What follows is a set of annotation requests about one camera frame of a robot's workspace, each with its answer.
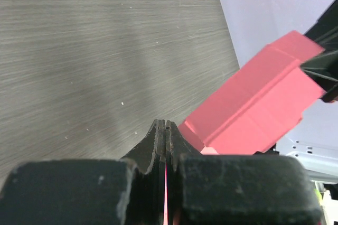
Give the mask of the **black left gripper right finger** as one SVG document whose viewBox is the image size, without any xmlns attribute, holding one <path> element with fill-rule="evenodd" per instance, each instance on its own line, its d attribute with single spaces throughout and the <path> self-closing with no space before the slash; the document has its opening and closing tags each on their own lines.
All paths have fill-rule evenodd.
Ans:
<svg viewBox="0 0 338 225">
<path fill-rule="evenodd" d="M 203 155 L 166 123 L 168 224 L 319 224 L 301 163 L 270 154 Z"/>
</svg>

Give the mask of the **pink paper box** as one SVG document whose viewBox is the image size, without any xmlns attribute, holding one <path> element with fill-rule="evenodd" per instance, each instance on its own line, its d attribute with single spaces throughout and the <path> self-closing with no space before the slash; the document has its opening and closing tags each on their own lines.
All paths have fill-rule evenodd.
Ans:
<svg viewBox="0 0 338 225">
<path fill-rule="evenodd" d="M 203 155 L 269 154 L 323 95 L 301 70 L 302 63 L 323 50 L 289 32 L 265 46 L 177 125 L 180 133 Z"/>
</svg>

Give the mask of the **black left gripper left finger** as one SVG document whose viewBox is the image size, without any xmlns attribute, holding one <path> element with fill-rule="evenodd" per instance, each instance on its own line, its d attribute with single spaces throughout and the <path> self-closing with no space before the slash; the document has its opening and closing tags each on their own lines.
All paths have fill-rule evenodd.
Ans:
<svg viewBox="0 0 338 225">
<path fill-rule="evenodd" d="M 118 160 L 31 161 L 1 189 L 1 224 L 162 224 L 165 121 Z"/>
</svg>

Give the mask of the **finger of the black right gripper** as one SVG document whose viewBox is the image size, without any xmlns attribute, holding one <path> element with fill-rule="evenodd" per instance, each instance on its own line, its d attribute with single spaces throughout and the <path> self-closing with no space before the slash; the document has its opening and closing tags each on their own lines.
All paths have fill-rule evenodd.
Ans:
<svg viewBox="0 0 338 225">
<path fill-rule="evenodd" d="M 337 44 L 337 0 L 304 35 L 317 44 Z"/>
<path fill-rule="evenodd" d="M 324 89 L 323 102 L 337 101 L 337 50 L 324 51 L 303 63 L 301 69 Z"/>
</svg>

